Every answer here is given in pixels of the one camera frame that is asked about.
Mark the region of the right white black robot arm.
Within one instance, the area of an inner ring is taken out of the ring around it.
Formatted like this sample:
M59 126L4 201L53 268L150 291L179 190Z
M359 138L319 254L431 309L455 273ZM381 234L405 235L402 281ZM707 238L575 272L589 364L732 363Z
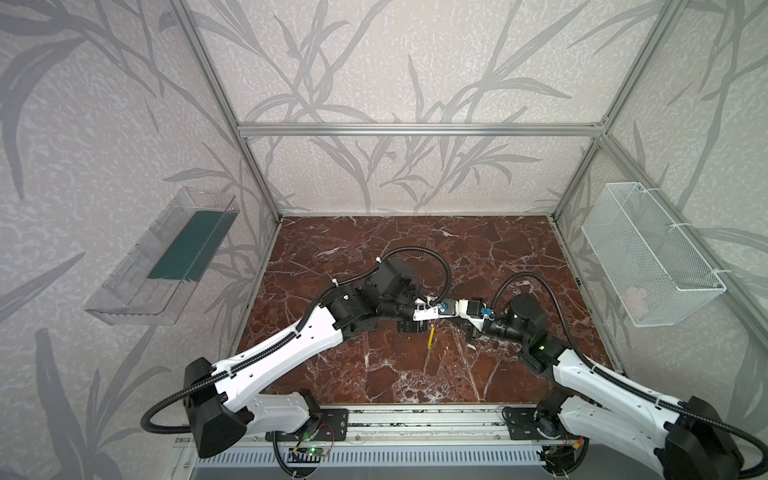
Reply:
M456 314L484 336L519 345L519 361L554 386L539 405L542 431L595 440L665 479L754 479L767 472L767 445L723 422L706 401L663 395L587 357L573 337L547 330L548 313L532 294L494 311L458 300Z

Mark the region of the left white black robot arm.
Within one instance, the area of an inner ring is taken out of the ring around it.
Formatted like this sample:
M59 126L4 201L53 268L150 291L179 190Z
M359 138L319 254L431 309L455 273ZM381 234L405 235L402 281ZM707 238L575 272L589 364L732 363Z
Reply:
M428 255L442 267L444 284L436 297L422 295L415 271L399 260L401 253ZM151 406L140 427L156 435L191 435L201 458L248 434L314 430L324 412L311 394L266 395L264 389L306 360L374 330L381 319L413 321L417 313L439 306L451 281L451 267L437 252L394 248L364 273L333 281L297 322L257 346L215 363L203 357L191 362L183 388Z

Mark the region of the pink object in basket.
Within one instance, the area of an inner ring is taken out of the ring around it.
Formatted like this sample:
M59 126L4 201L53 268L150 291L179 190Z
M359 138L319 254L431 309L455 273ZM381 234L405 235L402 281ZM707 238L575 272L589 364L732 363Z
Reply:
M648 291L645 288L629 287L622 299L628 309L643 309L647 307Z

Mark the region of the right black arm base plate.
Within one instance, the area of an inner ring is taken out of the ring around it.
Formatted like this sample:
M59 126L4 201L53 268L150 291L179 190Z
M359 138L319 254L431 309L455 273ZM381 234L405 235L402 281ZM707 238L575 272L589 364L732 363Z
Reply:
M580 436L565 429L559 417L536 406L504 406L501 410L512 440L575 443Z

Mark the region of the aluminium front rail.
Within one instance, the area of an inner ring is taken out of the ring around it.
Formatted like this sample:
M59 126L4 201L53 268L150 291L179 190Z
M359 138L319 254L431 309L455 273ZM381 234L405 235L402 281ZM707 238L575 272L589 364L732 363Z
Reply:
M347 437L335 441L351 446L373 444L438 445L495 444L502 442L558 445L564 442L512 440L502 420L504 406L488 405L414 405L350 406ZM578 396L553 397L540 409L556 414L565 429L581 438L605 444L625 453L651 453L662 448L670 425L677 416L659 403L641 400L590 403ZM200 457L212 457L242 439L262 437L277 439L277 432L293 433L312 414L323 409L298 393L259 395L237 411L217 400L188 409L188 423L183 433L192 436Z

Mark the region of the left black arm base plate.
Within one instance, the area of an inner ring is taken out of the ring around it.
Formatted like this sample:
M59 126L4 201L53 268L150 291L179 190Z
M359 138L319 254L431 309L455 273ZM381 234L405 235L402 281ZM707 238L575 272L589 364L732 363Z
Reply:
M278 442L343 441L347 437L350 410L345 408L323 409L312 414L310 419L296 432L277 432Z

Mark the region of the clear plastic wall bin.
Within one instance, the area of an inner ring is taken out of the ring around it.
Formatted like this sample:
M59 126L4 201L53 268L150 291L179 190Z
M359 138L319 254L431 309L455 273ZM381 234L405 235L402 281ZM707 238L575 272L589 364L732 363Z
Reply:
M84 310L113 326L175 324L239 213L234 194L181 188Z

